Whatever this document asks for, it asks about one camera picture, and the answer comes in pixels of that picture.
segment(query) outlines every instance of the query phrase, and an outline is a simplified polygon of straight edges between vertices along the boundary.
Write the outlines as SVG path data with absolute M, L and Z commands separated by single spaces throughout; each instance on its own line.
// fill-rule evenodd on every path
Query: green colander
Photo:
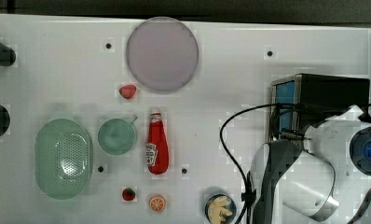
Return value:
M 85 129 L 71 119 L 54 119 L 34 143 L 35 178 L 49 197 L 70 199 L 87 186 L 92 172 L 92 148 Z

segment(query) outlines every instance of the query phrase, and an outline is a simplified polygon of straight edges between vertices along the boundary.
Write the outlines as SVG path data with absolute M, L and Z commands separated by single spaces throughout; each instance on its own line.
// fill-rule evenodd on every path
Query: round plate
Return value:
M 136 143 L 136 131 L 124 119 L 110 119 L 98 132 L 99 146 L 107 154 L 119 156 L 131 150 Z
M 199 49 L 181 22 L 155 17 L 140 24 L 127 46 L 127 63 L 136 79 L 155 91 L 175 91 L 193 76 Z

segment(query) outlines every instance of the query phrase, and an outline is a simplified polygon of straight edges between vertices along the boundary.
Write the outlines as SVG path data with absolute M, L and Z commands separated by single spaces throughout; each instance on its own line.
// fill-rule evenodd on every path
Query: ketchup bottle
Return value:
M 162 116 L 155 108 L 151 111 L 146 162 L 148 170 L 154 175 L 165 173 L 169 167 L 169 150 L 163 130 Z

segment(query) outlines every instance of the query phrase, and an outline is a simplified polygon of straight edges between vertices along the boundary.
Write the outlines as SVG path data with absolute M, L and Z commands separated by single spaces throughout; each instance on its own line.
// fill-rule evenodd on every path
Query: red strawberry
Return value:
M 135 197 L 136 193 L 132 189 L 124 189 L 122 191 L 122 198 L 124 199 L 124 201 L 132 201 L 133 199 L 135 199 Z
M 119 94 L 121 94 L 121 96 L 127 100 L 132 98 L 135 93 L 136 93 L 136 87 L 132 84 L 119 88 Z

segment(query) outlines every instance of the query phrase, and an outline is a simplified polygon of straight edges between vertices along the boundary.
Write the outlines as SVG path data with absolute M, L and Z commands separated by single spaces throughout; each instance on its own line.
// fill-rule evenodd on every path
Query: orange slice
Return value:
M 161 212 L 165 208 L 165 199 L 161 196 L 154 196 L 150 199 L 150 207 L 155 212 Z

